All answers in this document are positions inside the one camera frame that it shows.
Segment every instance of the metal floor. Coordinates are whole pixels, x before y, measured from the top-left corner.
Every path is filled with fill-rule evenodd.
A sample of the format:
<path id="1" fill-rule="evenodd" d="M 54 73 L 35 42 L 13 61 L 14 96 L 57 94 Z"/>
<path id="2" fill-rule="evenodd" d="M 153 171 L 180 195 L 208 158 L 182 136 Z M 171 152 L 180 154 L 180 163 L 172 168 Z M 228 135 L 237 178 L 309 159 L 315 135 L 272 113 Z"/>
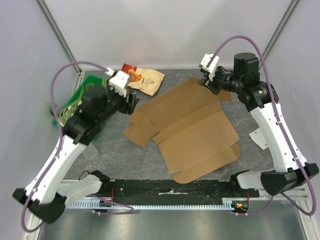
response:
<path id="1" fill-rule="evenodd" d="M 266 201 L 251 201 L 250 211 Z M 262 214 L 235 216 L 219 210 L 137 210 L 128 215 L 98 216 L 67 209 L 44 227 L 43 240 L 306 240 L 297 210 L 274 201 Z"/>

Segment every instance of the green tray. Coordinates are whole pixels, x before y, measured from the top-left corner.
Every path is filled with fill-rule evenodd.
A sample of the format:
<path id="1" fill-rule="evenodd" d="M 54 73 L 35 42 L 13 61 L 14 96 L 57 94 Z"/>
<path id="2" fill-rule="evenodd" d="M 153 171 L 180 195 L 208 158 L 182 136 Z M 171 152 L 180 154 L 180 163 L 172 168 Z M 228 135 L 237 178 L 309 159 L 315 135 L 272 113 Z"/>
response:
<path id="1" fill-rule="evenodd" d="M 78 87 L 78 89 L 75 91 L 75 93 L 73 94 L 73 96 L 69 99 L 69 101 L 64 105 L 64 108 L 66 106 L 68 106 L 69 104 L 71 104 L 72 102 L 74 102 L 79 96 L 80 96 L 80 91 L 83 85 L 87 85 L 87 84 L 95 84 L 95 85 L 102 85 L 102 77 L 98 77 L 98 76 L 94 76 L 94 75 L 88 75 L 85 80 L 83 81 L 83 83 Z M 58 126 L 57 125 L 57 121 L 54 119 L 52 124 L 54 126 Z"/>

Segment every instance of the cardboard sheet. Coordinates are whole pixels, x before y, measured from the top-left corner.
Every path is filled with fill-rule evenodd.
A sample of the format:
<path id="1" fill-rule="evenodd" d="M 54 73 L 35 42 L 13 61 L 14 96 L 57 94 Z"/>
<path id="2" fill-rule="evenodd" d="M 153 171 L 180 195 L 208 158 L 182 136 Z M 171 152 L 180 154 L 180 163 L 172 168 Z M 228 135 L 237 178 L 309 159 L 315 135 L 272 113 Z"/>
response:
<path id="1" fill-rule="evenodd" d="M 218 96 L 190 78 L 177 87 L 137 107 L 125 135 L 145 147 L 153 137 L 173 179 L 189 183 L 236 160 L 239 136 L 226 117 Z"/>

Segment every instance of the red and orange package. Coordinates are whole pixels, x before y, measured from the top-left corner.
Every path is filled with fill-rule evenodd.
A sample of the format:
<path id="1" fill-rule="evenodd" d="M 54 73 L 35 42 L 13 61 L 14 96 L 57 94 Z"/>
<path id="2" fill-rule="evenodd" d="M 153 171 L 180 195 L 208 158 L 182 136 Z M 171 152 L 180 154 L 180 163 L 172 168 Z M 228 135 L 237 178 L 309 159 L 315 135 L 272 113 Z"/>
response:
<path id="1" fill-rule="evenodd" d="M 124 64 L 122 71 L 131 76 L 130 88 L 139 89 L 141 92 L 153 96 L 165 75 L 153 69 L 143 69 L 136 66 Z"/>

